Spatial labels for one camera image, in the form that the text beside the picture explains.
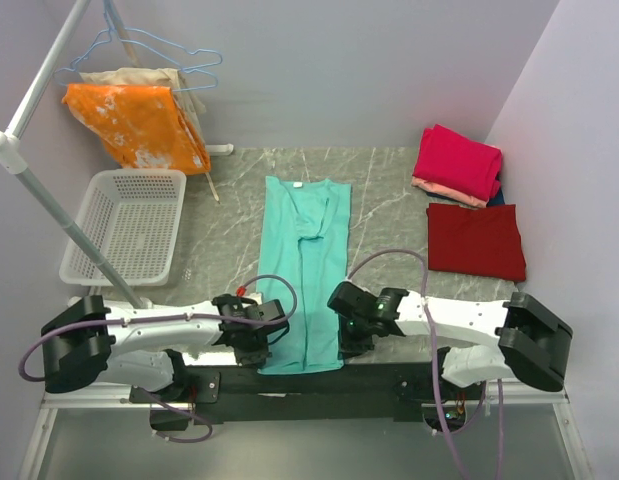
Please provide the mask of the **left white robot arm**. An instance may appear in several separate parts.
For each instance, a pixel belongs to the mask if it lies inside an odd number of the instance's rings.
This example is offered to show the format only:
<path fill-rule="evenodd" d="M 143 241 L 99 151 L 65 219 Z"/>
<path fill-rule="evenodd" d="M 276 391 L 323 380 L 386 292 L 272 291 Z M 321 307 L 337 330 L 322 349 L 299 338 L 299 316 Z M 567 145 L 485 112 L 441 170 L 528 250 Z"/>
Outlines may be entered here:
<path fill-rule="evenodd" d="M 175 402 L 189 388 L 184 355 L 227 346 L 238 364 L 261 367 L 270 355 L 269 335 L 288 329 L 279 300 L 222 294 L 193 305 L 135 309 L 100 295 L 83 297 L 41 330 L 45 390 L 68 393 L 108 382 Z"/>

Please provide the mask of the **teal t shirt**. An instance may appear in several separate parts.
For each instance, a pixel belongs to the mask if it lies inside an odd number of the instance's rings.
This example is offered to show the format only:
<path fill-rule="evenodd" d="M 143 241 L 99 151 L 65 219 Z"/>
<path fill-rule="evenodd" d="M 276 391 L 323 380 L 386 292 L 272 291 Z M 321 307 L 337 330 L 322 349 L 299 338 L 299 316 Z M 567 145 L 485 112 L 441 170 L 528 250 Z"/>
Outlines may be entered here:
<path fill-rule="evenodd" d="M 348 264 L 351 186 L 325 179 L 314 183 L 268 176 L 258 273 L 289 282 L 297 309 L 289 332 L 269 337 L 271 357 L 262 375 L 298 375 L 338 370 L 339 319 L 328 300 L 345 279 Z"/>

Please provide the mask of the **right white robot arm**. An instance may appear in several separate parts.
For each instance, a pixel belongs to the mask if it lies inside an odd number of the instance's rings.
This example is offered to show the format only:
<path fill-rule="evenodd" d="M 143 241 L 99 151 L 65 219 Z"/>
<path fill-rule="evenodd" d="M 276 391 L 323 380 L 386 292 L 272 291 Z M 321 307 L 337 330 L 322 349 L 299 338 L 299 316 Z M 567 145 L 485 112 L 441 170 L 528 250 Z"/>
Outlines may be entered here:
<path fill-rule="evenodd" d="M 372 350 L 375 337 L 435 335 L 457 341 L 428 374 L 429 390 L 438 398 L 497 379 L 515 378 L 545 392 L 564 387 L 573 330 L 526 293 L 515 292 L 507 301 L 474 302 L 400 288 L 374 295 L 343 281 L 327 305 L 338 315 L 339 347 L 346 357 Z"/>

